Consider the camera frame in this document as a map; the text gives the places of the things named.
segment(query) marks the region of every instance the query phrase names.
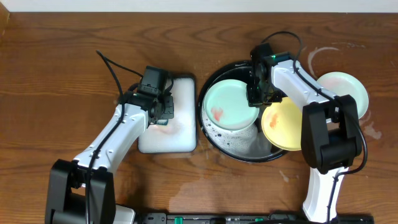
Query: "plate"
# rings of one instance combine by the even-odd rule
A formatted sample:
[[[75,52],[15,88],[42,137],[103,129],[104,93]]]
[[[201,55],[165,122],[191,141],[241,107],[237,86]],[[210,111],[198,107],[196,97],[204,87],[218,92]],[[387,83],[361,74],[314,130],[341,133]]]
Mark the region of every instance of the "plate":
[[[250,126],[259,114],[259,108],[249,107],[246,83],[223,80],[215,83],[206,93],[203,106],[211,122],[228,131]]]
[[[369,97],[362,83],[352,75],[343,72],[330,72],[322,75],[317,83],[338,96],[351,95],[358,109],[358,118],[362,118],[369,106]]]
[[[302,112],[293,101],[284,97],[264,110],[262,131],[275,146],[288,151],[301,150]]]

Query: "wooden table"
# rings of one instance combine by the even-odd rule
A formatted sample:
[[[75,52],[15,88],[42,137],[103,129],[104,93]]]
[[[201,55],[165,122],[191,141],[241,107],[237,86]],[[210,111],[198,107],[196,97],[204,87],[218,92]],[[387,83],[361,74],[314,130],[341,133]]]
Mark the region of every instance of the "wooden table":
[[[369,160],[345,177],[337,211],[396,222],[396,14],[12,13],[0,46],[0,223],[43,223],[52,164],[72,160],[109,121],[118,91],[96,49],[140,72],[146,65],[192,72],[200,90],[216,69],[249,59],[278,30],[302,37],[307,71],[347,72],[368,90],[361,126]],[[276,52],[298,47],[284,36],[271,44]],[[124,89],[138,81],[117,73]],[[141,154],[133,145],[115,178],[117,203],[170,213],[300,209],[309,177],[300,152],[248,164],[198,134],[192,153]]]

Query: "white plate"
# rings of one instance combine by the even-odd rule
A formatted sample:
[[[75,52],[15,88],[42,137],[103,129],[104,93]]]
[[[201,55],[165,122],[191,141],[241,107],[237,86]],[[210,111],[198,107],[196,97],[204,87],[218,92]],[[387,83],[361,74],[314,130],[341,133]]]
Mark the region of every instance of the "white plate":
[[[249,107],[246,85],[239,80],[223,80],[206,92],[203,106],[211,122],[225,130],[237,131],[257,119],[259,108]]]
[[[358,109],[358,118],[368,110],[369,97],[365,87],[354,76],[343,72],[330,72],[322,75],[317,83],[338,96],[351,95]]]

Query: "mint green plate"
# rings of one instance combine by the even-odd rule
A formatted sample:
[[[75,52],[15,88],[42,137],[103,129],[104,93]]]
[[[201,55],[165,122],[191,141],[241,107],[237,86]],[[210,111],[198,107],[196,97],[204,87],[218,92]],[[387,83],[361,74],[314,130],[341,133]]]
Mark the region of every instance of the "mint green plate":
[[[206,92],[203,106],[211,122],[225,130],[237,131],[257,119],[259,108],[249,107],[246,85],[239,80],[223,80]]]

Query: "yellow plate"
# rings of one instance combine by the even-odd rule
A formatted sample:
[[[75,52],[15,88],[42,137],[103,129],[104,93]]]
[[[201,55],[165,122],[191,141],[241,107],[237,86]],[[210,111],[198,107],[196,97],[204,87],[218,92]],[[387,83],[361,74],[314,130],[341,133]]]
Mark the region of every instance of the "yellow plate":
[[[302,113],[293,101],[285,97],[281,103],[267,107],[261,118],[262,132],[275,146],[289,150],[301,150]]]

